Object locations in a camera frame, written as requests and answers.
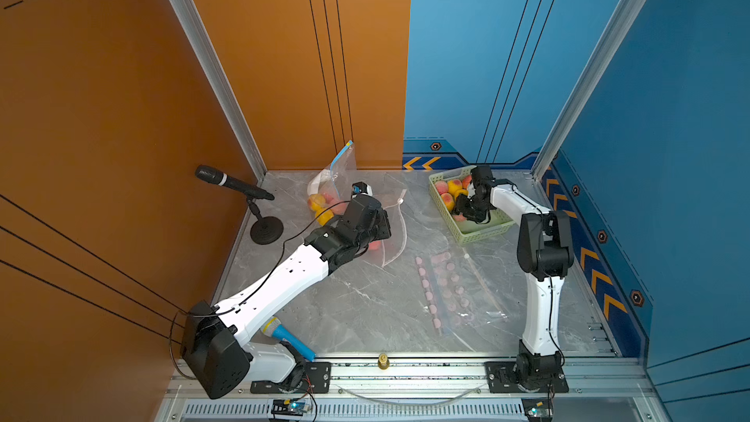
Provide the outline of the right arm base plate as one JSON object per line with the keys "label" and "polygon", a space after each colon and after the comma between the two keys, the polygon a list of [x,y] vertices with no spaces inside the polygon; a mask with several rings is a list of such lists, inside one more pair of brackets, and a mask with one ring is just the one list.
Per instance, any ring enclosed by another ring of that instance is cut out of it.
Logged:
{"label": "right arm base plate", "polygon": [[570,386],[562,369],[534,372],[521,370],[511,361],[488,361],[484,364],[486,382],[491,394],[568,394]]}

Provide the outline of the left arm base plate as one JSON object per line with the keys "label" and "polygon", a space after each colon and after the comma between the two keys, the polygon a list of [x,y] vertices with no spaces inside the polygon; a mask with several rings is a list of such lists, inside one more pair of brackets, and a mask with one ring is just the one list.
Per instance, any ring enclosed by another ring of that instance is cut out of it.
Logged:
{"label": "left arm base plate", "polygon": [[280,394],[304,394],[312,390],[315,395],[327,394],[331,381],[331,363],[311,363],[307,361],[302,365],[296,365],[291,373],[281,383],[271,381],[252,381],[251,394],[258,395],[280,395]]}

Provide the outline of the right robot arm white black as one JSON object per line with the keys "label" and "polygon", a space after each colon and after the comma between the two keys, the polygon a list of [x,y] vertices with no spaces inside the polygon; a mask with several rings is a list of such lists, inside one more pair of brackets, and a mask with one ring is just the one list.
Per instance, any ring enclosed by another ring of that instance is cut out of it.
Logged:
{"label": "right robot arm white black", "polygon": [[483,223],[500,210],[519,227],[517,261],[527,279],[527,316],[511,380],[527,392],[566,393],[566,357],[560,346],[559,314],[564,281],[575,261],[570,217],[547,208],[497,179],[488,166],[471,172],[466,195],[455,208],[468,221]]}

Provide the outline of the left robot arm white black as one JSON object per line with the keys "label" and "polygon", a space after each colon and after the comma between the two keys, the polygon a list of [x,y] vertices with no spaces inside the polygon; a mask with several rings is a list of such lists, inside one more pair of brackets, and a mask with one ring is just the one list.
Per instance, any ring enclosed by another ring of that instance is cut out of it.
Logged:
{"label": "left robot arm white black", "polygon": [[289,257],[246,289],[214,306],[201,301],[187,313],[180,354],[206,396],[217,400],[244,382],[271,382],[285,392],[301,387],[305,358],[289,343],[254,341],[275,314],[371,242],[392,235],[386,210],[366,193],[343,215],[313,230]]}

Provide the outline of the clear blue-zipper zip bag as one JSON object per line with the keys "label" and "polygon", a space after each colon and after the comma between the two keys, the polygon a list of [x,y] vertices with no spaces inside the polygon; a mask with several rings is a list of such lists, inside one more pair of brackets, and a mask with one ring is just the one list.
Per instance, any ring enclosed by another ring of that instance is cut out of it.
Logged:
{"label": "clear blue-zipper zip bag", "polygon": [[324,209],[331,210],[334,217],[342,215],[346,211],[348,201],[352,196],[353,175],[356,171],[355,144],[353,141],[349,141],[336,154],[332,162],[318,172],[308,183],[308,197],[314,193],[324,195],[327,201],[327,206]]}

